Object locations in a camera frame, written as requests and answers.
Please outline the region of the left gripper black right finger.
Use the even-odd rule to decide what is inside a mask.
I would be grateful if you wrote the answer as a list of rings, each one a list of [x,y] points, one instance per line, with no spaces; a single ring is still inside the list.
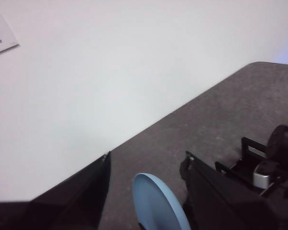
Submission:
[[[288,230],[288,198],[222,174],[190,152],[180,164],[183,210],[193,230]]]

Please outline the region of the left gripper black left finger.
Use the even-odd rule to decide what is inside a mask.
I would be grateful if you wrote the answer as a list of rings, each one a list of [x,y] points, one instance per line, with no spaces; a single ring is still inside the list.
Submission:
[[[96,230],[108,195],[111,153],[30,201],[0,202],[0,230]]]

